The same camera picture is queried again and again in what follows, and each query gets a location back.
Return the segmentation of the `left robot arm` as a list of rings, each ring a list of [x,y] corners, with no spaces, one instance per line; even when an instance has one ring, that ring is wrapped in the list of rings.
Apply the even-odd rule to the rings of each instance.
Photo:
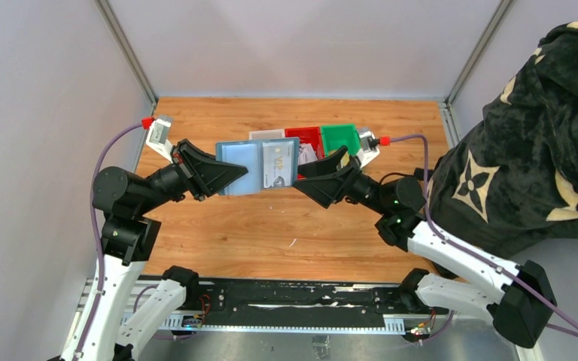
[[[93,180],[94,209],[105,222],[98,230],[95,283],[81,319],[59,360],[137,360],[166,318],[199,300],[199,275],[180,266],[167,269],[155,291],[124,320],[127,303],[150,259],[161,223],[146,213],[187,193],[202,202],[248,172],[179,141],[170,164],[141,177],[116,166]]]

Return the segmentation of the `white VIP card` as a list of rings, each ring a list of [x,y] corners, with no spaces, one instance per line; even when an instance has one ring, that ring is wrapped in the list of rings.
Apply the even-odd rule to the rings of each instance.
[[[265,141],[263,154],[263,188],[289,187],[294,180],[294,143]]]

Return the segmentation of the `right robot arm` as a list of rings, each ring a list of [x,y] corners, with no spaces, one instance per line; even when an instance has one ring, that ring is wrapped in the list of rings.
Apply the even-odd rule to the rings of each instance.
[[[455,281],[411,271],[402,285],[417,303],[475,317],[511,343],[535,347],[556,305],[545,269],[530,260],[519,265],[501,259],[448,233],[423,215],[425,199],[416,177],[376,181],[362,172],[356,156],[339,166],[346,153],[341,147],[324,159],[298,165],[294,188],[323,208],[346,201],[375,211],[380,216],[375,227],[387,245],[458,276]]]

